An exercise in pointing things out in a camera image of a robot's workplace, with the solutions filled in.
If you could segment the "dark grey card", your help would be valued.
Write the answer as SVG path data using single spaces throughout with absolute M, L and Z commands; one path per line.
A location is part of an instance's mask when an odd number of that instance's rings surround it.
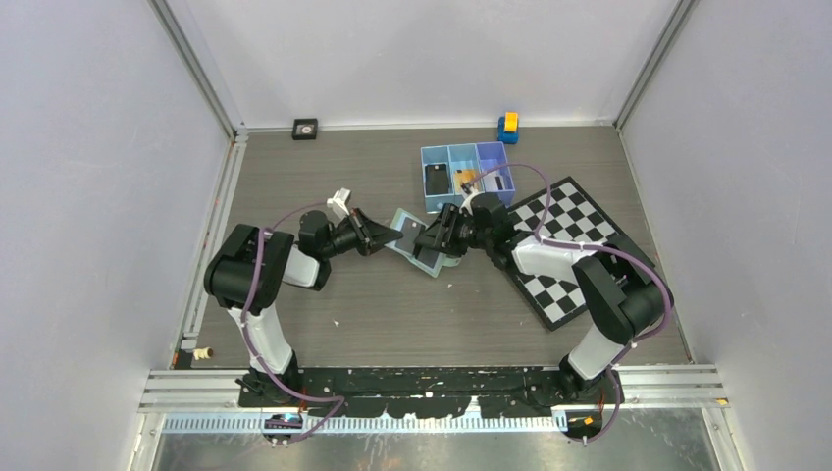
M 415 244 L 415 239 L 425 229 L 426 226 L 423 223 L 409 216 L 404 216 L 401 221 L 401 228 L 399 229 L 399 231 L 402 233 L 402 238 L 398 239 L 394 243 L 393 247 L 408 256 L 414 256 L 415 253 L 418 251 L 418 247 Z

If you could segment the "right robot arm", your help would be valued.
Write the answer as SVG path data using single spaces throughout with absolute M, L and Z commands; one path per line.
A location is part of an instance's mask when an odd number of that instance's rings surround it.
M 599 380 L 634 344 L 660 331 L 673 309 L 665 281 L 627 236 L 586 243 L 522 231 L 493 193 L 475 193 L 461 206 L 444 206 L 414 244 L 451 257 L 480 249 L 505 273 L 576 286 L 592 325 L 560 361 L 553 379 L 556 393 L 573 402 L 594 395 Z

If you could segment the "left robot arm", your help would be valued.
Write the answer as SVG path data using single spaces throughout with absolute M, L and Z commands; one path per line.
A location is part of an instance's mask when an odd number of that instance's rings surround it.
M 302 375 L 277 313 L 281 287 L 320 290 L 331 275 L 334 257 L 350 251 L 370 256 L 402 237 L 360 209 L 347 210 L 337 222 L 309 209 L 300 216 L 296 234 L 236 225 L 209 262 L 203 285 L 233 318 L 248 351 L 249 371 L 242 385 L 278 406 L 293 404 Z

